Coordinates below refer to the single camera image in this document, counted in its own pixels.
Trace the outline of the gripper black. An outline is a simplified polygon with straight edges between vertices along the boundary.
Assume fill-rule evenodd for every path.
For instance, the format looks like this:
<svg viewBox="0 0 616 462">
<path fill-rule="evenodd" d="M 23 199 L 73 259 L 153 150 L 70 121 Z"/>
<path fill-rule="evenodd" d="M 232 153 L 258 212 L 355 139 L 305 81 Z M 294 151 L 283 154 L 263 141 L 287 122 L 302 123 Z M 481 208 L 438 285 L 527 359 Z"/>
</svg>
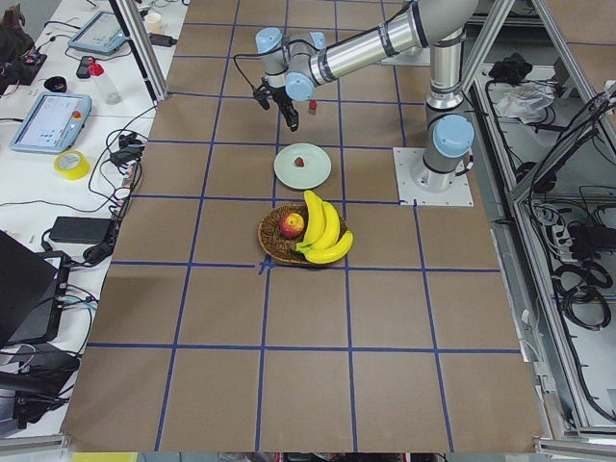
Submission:
<svg viewBox="0 0 616 462">
<path fill-rule="evenodd" d="M 288 128 L 291 131 L 298 129 L 299 114 L 284 87 L 273 87 L 267 77 L 262 77 L 261 84 L 253 91 L 253 98 L 264 110 L 270 108 L 269 102 L 272 100 L 279 109 L 283 108 L 283 116 Z"/>
</svg>

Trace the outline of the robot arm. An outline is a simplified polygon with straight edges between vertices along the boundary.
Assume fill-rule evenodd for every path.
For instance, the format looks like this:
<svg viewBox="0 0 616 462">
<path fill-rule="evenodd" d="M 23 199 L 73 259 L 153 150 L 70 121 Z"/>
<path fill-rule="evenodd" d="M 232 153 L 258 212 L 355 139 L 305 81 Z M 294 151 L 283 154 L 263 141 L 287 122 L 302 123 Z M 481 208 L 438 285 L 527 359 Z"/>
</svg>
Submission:
<svg viewBox="0 0 616 462">
<path fill-rule="evenodd" d="M 464 101 L 465 28 L 476 8 L 475 1 L 405 1 L 381 23 L 334 43 L 321 31 L 289 35 L 264 28 L 254 39 L 264 74 L 252 97 L 264 110 L 275 104 L 296 131 L 294 104 L 312 99 L 316 88 L 373 64 L 425 65 L 427 130 L 435 134 L 437 119 L 456 113 Z"/>
</svg>

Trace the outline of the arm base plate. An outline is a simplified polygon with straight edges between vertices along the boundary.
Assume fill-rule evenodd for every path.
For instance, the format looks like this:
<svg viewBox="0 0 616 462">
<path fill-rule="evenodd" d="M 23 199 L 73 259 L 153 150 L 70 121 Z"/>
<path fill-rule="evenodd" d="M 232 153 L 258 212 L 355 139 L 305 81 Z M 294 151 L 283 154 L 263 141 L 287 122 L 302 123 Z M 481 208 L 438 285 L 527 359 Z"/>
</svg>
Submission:
<svg viewBox="0 0 616 462">
<path fill-rule="evenodd" d="M 474 200 L 465 165 L 460 160 L 456 170 L 435 173 L 424 165 L 424 149 L 395 147 L 394 165 L 398 201 L 407 206 L 473 207 Z"/>
<path fill-rule="evenodd" d="M 413 47 L 380 61 L 384 65 L 430 66 L 430 49 Z"/>
</svg>

